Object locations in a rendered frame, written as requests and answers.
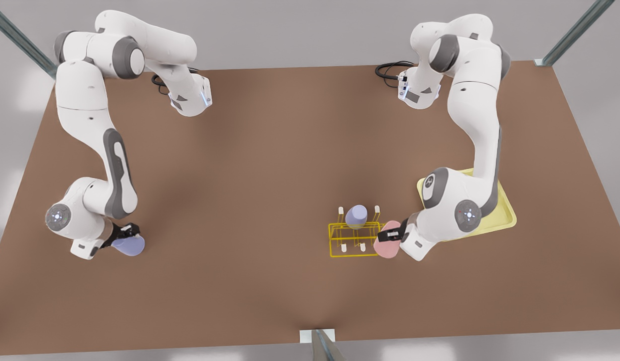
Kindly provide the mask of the pink cup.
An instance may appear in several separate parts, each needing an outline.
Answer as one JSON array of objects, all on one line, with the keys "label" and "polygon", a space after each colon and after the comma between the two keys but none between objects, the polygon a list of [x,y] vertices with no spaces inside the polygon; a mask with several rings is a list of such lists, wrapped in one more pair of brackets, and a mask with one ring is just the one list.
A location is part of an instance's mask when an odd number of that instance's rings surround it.
[{"label": "pink cup", "polygon": [[399,242],[378,242],[377,238],[373,244],[374,251],[383,258],[393,258],[397,255],[400,249]]}]

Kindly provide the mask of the lavender cup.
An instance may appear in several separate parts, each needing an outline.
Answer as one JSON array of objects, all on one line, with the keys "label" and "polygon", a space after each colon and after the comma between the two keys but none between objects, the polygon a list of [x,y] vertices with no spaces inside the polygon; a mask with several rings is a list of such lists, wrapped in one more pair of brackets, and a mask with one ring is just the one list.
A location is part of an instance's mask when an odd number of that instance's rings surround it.
[{"label": "lavender cup", "polygon": [[117,249],[126,256],[133,257],[139,255],[143,251],[145,240],[140,235],[119,238],[111,242],[111,247]]},{"label": "lavender cup", "polygon": [[365,206],[358,204],[351,207],[345,215],[345,223],[351,229],[360,229],[367,223],[368,210]]}]

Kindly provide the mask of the pale yellow tray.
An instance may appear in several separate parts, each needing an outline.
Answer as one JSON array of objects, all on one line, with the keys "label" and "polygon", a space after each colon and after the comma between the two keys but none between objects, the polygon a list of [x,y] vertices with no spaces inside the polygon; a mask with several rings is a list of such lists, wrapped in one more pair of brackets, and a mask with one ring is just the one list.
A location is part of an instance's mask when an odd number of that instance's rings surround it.
[{"label": "pale yellow tray", "polygon": [[417,260],[436,244],[510,228],[516,223],[512,206],[500,202],[503,192],[497,167],[479,176],[450,167],[437,167],[424,178],[420,198],[424,208],[397,229],[400,246],[415,251]]}]

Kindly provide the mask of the silver frame post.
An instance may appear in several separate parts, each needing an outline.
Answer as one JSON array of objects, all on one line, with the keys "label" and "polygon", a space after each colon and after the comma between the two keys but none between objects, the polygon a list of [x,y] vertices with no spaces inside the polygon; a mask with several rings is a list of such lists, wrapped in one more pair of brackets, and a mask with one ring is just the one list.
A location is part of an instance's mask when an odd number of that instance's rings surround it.
[{"label": "silver frame post", "polygon": [[335,329],[301,330],[300,343],[310,343],[313,361],[347,361],[335,345]]},{"label": "silver frame post", "polygon": [[0,11],[0,31],[54,80],[58,66]]},{"label": "silver frame post", "polygon": [[534,65],[539,68],[553,66],[614,2],[615,0],[595,0],[544,57],[533,60]]}]

